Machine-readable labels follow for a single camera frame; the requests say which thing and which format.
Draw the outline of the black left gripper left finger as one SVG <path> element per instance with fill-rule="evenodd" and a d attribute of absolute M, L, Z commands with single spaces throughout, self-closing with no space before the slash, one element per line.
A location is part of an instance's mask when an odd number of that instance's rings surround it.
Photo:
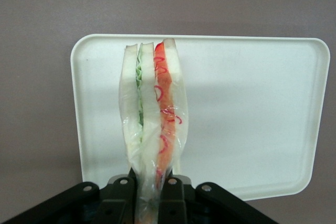
<path fill-rule="evenodd" d="M 82 182 L 5 223 L 134 223 L 135 195 L 132 172 L 113 176 L 102 189 Z"/>

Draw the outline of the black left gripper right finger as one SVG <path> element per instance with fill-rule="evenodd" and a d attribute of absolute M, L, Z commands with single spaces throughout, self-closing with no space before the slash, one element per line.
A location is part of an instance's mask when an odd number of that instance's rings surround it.
<path fill-rule="evenodd" d="M 187 176 L 169 174 L 159 203 L 158 223 L 276 223 L 216 183 L 196 188 Z"/>

